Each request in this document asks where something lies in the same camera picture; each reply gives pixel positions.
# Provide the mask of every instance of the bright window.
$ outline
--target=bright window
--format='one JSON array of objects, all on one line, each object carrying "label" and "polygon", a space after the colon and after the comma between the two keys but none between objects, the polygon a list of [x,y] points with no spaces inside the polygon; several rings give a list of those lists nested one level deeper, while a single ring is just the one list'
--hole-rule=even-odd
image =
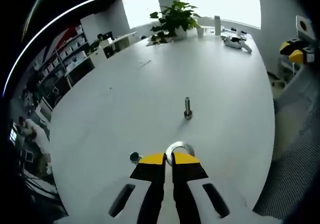
[{"label": "bright window", "polygon": [[260,0],[180,0],[197,6],[201,17],[214,18],[261,28]]},{"label": "bright window", "polygon": [[16,143],[16,134],[17,133],[17,126],[16,124],[13,122],[13,126],[12,126],[12,129],[11,129],[11,132],[10,132],[10,140],[13,144]]},{"label": "bright window", "polygon": [[125,15],[130,28],[142,26],[154,21],[153,12],[160,12],[159,0],[122,0]]}]

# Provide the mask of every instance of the cable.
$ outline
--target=cable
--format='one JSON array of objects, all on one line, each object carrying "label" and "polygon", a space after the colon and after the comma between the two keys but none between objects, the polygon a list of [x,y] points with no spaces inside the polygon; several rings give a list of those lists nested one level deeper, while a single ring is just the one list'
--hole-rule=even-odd
[{"label": "cable", "polygon": [[35,189],[33,189],[33,188],[32,188],[30,185],[28,185],[27,183],[26,183],[26,186],[29,187],[32,191],[36,192]]},{"label": "cable", "polygon": [[38,183],[36,183],[36,182],[35,182],[35,181],[33,181],[33,180],[32,180],[32,181],[30,181],[30,180],[26,179],[25,181],[26,181],[26,183],[30,183],[31,185],[33,185],[33,186],[37,187],[38,189],[40,189],[40,190],[42,190],[42,191],[44,191],[44,192],[46,192],[46,193],[48,193],[48,194],[50,194],[50,195],[53,195],[53,196],[55,196],[55,197],[57,197],[57,196],[58,196],[58,194],[57,194],[57,193],[50,192],[50,191],[48,191],[48,190],[44,189],[42,186],[40,186]]},{"label": "cable", "polygon": [[30,180],[41,180],[40,178],[38,177],[28,177],[28,176],[25,176],[26,179],[30,179]]}]

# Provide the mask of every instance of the chair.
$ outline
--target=chair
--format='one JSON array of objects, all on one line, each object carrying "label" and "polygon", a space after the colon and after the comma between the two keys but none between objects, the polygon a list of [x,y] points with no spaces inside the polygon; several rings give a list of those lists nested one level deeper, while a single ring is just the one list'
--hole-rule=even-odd
[{"label": "chair", "polygon": [[[303,197],[320,168],[320,95],[319,73],[303,67],[275,100],[276,136],[273,161],[254,211],[284,219]],[[283,126],[279,120],[289,118]],[[297,120],[289,126],[292,119]],[[284,142],[285,148],[279,146]]]}]

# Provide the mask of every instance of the metal bolt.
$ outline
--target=metal bolt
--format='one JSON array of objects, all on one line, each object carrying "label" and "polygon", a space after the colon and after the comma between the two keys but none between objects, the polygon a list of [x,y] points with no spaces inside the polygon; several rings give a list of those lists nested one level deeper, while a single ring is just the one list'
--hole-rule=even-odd
[{"label": "metal bolt", "polygon": [[190,120],[192,118],[192,110],[190,109],[190,98],[186,97],[184,99],[184,104],[185,104],[185,113],[184,113],[184,117],[187,120]]}]

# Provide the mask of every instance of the white table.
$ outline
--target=white table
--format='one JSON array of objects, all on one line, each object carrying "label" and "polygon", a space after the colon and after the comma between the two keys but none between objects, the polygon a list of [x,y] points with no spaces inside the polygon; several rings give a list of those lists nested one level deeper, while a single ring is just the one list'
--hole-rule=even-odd
[{"label": "white table", "polygon": [[[271,87],[254,41],[247,40],[252,54],[215,36],[146,44],[92,70],[53,110],[52,169],[68,213],[81,214],[110,182],[130,176],[131,152],[164,152],[175,141],[193,145],[207,174],[231,180],[253,208],[275,133]],[[190,121],[183,113],[186,96]],[[171,197],[166,187],[163,203]],[[163,214],[173,200],[162,206],[160,223],[175,223],[174,211]]]},{"label": "white table", "polygon": [[137,34],[137,32],[132,32],[132,33],[120,36],[120,37],[116,38],[115,40],[113,40],[111,43],[109,43],[108,40],[104,40],[100,43],[100,46],[104,49],[108,46],[117,45],[117,47],[119,48],[118,50],[121,51],[131,45],[130,38],[132,38],[136,34]]}]

